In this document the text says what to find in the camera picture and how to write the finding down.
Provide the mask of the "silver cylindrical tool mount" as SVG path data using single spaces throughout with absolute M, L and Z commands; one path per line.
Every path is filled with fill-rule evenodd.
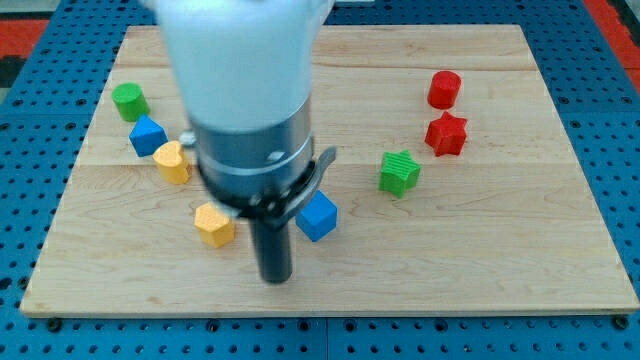
M 314 156 L 310 99 L 288 118 L 247 131 L 192 121 L 179 142 L 195 151 L 200 177 L 224 211 L 273 229 L 306 206 L 337 153 L 332 146 Z

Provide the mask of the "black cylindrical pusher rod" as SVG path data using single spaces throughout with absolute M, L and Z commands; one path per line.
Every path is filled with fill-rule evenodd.
M 293 272 L 288 225 L 274 228 L 254 220 L 250 230 L 261 279 L 270 284 L 286 282 Z

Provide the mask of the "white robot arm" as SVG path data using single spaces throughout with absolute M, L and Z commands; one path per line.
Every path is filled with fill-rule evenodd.
M 212 199 L 249 222 L 261 278 L 293 271 L 288 224 L 336 158 L 314 151 L 314 41 L 332 0 L 153 1 Z

